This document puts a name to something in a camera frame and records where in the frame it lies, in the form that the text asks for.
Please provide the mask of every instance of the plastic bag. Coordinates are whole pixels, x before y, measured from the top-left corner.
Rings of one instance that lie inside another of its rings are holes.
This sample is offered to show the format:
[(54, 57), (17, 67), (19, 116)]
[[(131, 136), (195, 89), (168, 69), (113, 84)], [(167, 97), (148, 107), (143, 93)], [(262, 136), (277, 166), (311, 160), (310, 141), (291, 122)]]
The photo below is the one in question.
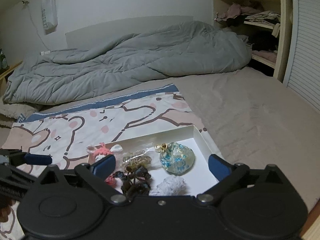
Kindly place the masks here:
[(155, 152), (152, 143), (141, 145), (141, 149), (122, 155), (122, 162), (120, 163), (122, 171), (130, 171), (129, 169), (135, 169), (140, 165), (145, 166), (148, 170), (162, 167), (159, 153)]
[(57, 8), (55, 0), (42, 0), (42, 23), (45, 30), (58, 25)]

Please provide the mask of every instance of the headboard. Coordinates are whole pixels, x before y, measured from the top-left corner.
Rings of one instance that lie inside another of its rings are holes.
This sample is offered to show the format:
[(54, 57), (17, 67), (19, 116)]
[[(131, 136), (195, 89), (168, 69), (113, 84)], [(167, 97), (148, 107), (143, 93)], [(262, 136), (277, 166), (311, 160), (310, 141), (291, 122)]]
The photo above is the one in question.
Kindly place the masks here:
[(112, 37), (129, 33), (144, 33), (186, 21), (193, 21), (193, 16), (149, 16), (121, 19), (66, 33), (66, 40), (70, 49), (90, 49)]

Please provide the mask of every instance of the crochet doll ear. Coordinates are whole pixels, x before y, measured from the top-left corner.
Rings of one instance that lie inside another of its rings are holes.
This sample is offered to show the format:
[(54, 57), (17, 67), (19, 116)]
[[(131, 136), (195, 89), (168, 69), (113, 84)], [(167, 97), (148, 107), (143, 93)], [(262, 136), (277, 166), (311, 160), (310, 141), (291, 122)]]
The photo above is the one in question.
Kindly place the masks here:
[(93, 145), (89, 145), (87, 147), (87, 153), (89, 153), (89, 154), (93, 154), (95, 150), (97, 150), (97, 148)]
[(123, 148), (120, 144), (116, 144), (110, 149), (110, 151), (113, 153), (120, 153), (123, 151)]

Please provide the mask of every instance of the wall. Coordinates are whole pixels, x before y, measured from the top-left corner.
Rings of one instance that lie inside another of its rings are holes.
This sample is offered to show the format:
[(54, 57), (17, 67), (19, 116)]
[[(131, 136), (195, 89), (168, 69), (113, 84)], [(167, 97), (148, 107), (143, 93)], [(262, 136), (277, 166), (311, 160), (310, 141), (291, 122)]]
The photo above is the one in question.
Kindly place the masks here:
[[(67, 47), (66, 32), (106, 21), (160, 15), (191, 15), (208, 23), (212, 20), (212, 0), (56, 0), (58, 26), (55, 32), (45, 35), (41, 0), (29, 1), (33, 21), (50, 50)], [(9, 64), (28, 52), (46, 51), (22, 3), (0, 15), (0, 46)]]

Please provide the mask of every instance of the pink crochet doll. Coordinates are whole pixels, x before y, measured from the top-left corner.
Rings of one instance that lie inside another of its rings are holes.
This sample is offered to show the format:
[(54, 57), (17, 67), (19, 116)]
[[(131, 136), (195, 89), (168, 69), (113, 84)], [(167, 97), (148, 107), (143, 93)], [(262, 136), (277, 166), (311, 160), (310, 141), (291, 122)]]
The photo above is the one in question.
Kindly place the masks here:
[[(92, 154), (93, 157), (95, 157), (96, 162), (98, 160), (101, 160), (102, 158), (104, 158), (106, 155), (113, 154), (116, 152), (122, 152), (122, 150), (123, 150), (122, 147), (118, 144), (114, 145), (111, 149), (108, 149), (106, 147), (105, 143), (100, 143), (100, 145), (101, 145), (101, 147), (99, 149), (95, 146), (92, 146), (92, 145), (87, 147), (87, 152), (89, 154)], [(113, 177), (113, 174), (111, 174), (109, 177), (107, 177), (105, 182), (113, 188), (115, 188), (117, 186), (117, 181)]]

